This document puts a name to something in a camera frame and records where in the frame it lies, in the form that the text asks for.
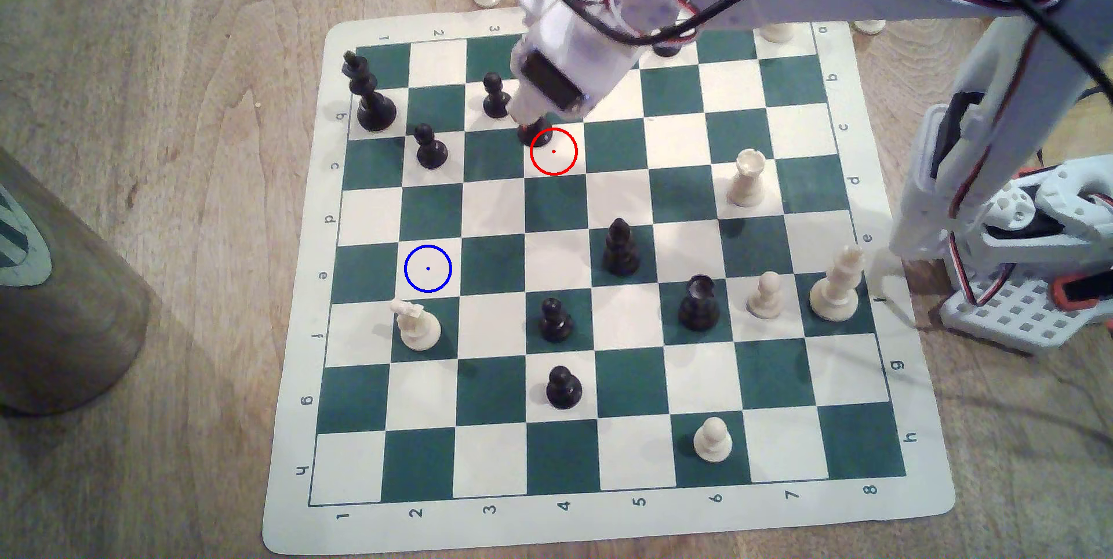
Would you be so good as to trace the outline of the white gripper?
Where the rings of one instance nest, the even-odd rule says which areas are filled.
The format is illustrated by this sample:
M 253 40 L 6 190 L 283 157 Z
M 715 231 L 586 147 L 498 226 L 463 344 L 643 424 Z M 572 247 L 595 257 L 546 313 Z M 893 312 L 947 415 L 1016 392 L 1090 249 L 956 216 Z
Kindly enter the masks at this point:
M 553 112 L 570 120 L 587 117 L 646 53 L 644 46 L 605 37 L 560 2 L 530 20 L 511 51 L 519 87 L 508 115 L 518 125 Z

